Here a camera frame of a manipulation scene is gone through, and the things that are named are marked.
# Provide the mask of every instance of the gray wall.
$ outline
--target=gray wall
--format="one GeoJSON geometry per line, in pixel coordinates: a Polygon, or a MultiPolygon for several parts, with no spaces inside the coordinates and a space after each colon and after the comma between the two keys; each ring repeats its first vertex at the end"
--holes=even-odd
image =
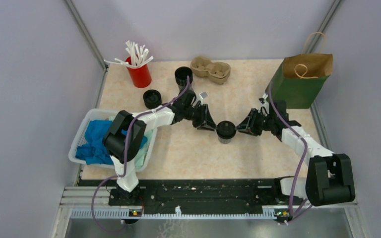
{"type": "Polygon", "coordinates": [[[101,76],[63,1],[0,0],[0,238],[50,236],[101,76]]]}
{"type": "Polygon", "coordinates": [[[334,72],[319,110],[333,149],[351,156],[360,207],[381,237],[381,1],[345,1],[326,35],[334,72]]]}
{"type": "Polygon", "coordinates": [[[283,58],[300,53],[332,0],[74,0],[103,57],[126,58],[125,41],[155,60],[283,58]]]}

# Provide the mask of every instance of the black cup lid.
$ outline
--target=black cup lid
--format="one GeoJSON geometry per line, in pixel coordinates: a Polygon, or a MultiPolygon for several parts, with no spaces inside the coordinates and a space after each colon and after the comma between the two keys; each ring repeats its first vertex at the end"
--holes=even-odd
{"type": "Polygon", "coordinates": [[[225,140],[231,139],[236,135],[236,126],[228,120],[224,120],[217,125],[217,135],[225,140]]]}
{"type": "Polygon", "coordinates": [[[161,94],[159,91],[150,89],[142,96],[144,98],[144,104],[148,109],[154,109],[161,105],[161,94]]]}

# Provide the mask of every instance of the green paper bag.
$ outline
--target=green paper bag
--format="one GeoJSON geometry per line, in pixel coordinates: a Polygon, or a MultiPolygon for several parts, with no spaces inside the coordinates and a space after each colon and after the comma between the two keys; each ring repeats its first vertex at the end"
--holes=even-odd
{"type": "Polygon", "coordinates": [[[289,109],[306,109],[311,106],[326,79],[332,74],[332,54],[321,54],[325,44],[323,35],[319,53],[300,54],[285,58],[271,79],[273,100],[284,100],[289,109]]]}

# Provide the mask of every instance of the beige table surface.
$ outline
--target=beige table surface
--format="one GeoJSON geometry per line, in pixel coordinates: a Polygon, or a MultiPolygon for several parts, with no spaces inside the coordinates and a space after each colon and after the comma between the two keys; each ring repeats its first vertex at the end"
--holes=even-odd
{"type": "MultiPolygon", "coordinates": [[[[235,125],[245,119],[251,108],[259,108],[258,98],[282,62],[281,59],[224,60],[231,66],[231,75],[223,85],[205,78],[193,77],[196,93],[207,92],[204,103],[215,123],[230,120],[235,125]]],[[[126,110],[130,113],[147,110],[142,94],[148,89],[161,93],[162,101],[170,101],[179,90],[174,71],[189,66],[190,61],[152,62],[148,65],[151,84],[135,88],[127,69],[110,65],[100,108],[126,110]]],[[[297,120],[318,141],[318,134],[308,109],[288,110],[290,120],[297,120]]],[[[191,121],[159,127],[147,168],[137,173],[139,179],[249,179],[293,176],[299,157],[270,132],[261,136],[237,133],[229,144],[222,144],[212,131],[196,130],[191,121]]],[[[305,176],[303,165],[300,176],[305,176]]],[[[85,166],[82,179],[105,179],[115,175],[112,169],[85,166]]]]}

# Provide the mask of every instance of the blue cloth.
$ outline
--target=blue cloth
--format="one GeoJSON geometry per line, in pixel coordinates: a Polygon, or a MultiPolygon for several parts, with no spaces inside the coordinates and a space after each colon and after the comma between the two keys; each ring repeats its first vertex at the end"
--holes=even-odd
{"type": "MultiPolygon", "coordinates": [[[[112,122],[109,120],[90,121],[84,135],[87,143],[77,147],[75,157],[80,160],[85,160],[88,165],[112,165],[113,161],[110,159],[109,153],[103,145],[103,137],[106,135],[111,124],[112,122]]],[[[142,148],[147,140],[147,137],[144,136],[139,148],[142,148]]]]}

